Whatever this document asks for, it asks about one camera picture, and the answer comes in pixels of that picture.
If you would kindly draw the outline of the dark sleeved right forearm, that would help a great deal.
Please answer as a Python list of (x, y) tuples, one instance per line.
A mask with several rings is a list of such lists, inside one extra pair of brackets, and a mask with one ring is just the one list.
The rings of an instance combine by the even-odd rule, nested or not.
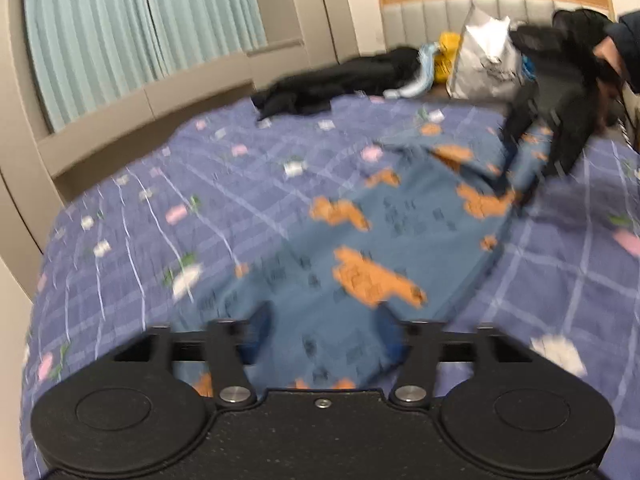
[(640, 11), (635, 10), (620, 16), (606, 26), (606, 34), (613, 40), (622, 58), (623, 72), (632, 92), (640, 90)]

